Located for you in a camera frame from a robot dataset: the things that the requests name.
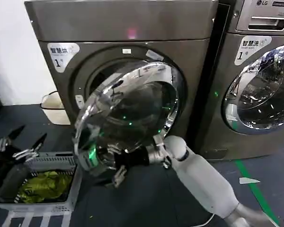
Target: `washing machine door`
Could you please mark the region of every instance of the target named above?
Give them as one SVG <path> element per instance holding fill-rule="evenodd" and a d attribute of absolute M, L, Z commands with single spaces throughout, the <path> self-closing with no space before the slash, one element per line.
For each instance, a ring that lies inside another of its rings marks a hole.
<path fill-rule="evenodd" d="M 164 137 L 179 110 L 182 76 L 163 62 L 131 62 L 90 95 L 75 123 L 74 151 L 86 170 L 114 168 L 114 153 L 135 151 Z"/>
<path fill-rule="evenodd" d="M 228 125 L 262 134 L 284 124 L 284 46 L 246 66 L 231 84 L 223 105 Z"/>

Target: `white sticker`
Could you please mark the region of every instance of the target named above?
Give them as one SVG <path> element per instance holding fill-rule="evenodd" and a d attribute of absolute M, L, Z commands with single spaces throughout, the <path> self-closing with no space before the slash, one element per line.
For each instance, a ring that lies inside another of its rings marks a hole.
<path fill-rule="evenodd" d="M 164 59 L 164 57 L 162 57 L 161 55 L 157 54 L 156 52 L 152 50 L 148 50 L 146 52 L 146 56 L 151 59 L 158 60 L 158 61 L 162 61 Z"/>
<path fill-rule="evenodd" d="M 70 60 L 80 50 L 76 43 L 49 43 L 47 48 L 57 72 L 64 72 Z"/>
<path fill-rule="evenodd" d="M 123 54 L 132 54 L 132 50 L 131 49 L 122 49 L 122 53 Z"/>
<path fill-rule="evenodd" d="M 271 36 L 247 35 L 243 37 L 237 52 L 235 65 L 241 65 L 251 55 L 271 42 Z"/>
<path fill-rule="evenodd" d="M 239 178 L 239 183 L 240 184 L 260 183 L 260 181 L 258 181 L 256 179 L 247 178 L 247 177 L 240 177 Z"/>

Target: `green tape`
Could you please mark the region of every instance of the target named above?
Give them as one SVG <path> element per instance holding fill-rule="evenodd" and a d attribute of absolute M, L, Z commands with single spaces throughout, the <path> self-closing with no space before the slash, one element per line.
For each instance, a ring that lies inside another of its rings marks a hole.
<path fill-rule="evenodd" d="M 241 160 L 235 160 L 235 163 L 236 163 L 236 165 L 237 165 L 238 169 L 240 170 L 243 177 L 251 178 L 249 172 L 247 171 L 246 167 L 243 165 Z M 255 183 L 250 183 L 248 185 L 249 185 L 252 193 L 256 197 L 258 203 L 262 207 L 263 212 L 266 213 L 276 224 L 279 225 L 279 219 L 275 216 L 275 214 L 273 213 L 273 211 L 269 207 L 266 199 L 262 195 L 258 186 Z"/>

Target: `white plastic basket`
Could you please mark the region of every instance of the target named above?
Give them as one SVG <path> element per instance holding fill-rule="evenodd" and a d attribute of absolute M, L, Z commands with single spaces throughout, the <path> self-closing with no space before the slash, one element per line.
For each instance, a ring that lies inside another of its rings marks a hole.
<path fill-rule="evenodd" d="M 51 215 L 60 215 L 62 211 L 74 210 L 81 185 L 82 172 L 80 168 L 77 168 L 72 153 L 46 152 L 40 153 L 40 155 L 40 157 L 36 157 L 27 163 L 30 174 L 37 176 L 40 172 L 59 170 L 57 171 L 59 174 L 72 175 L 72 183 L 66 201 L 26 204 L 18 203 L 16 196 L 14 203 L 0 203 L 0 208 L 13 212 L 33 212 L 34 216 L 42 216 L 45 212 L 51 212 Z"/>
<path fill-rule="evenodd" d="M 54 91 L 42 98 L 41 109 L 53 124 L 71 124 L 66 114 L 58 91 Z"/>

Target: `lg logo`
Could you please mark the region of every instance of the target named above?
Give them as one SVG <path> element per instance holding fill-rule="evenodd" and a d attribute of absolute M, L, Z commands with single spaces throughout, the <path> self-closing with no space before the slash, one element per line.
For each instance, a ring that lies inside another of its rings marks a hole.
<path fill-rule="evenodd" d="M 262 0 L 258 0 L 257 1 L 257 6 L 260 6 L 260 5 L 267 5 L 268 4 L 268 1 L 262 1 Z"/>

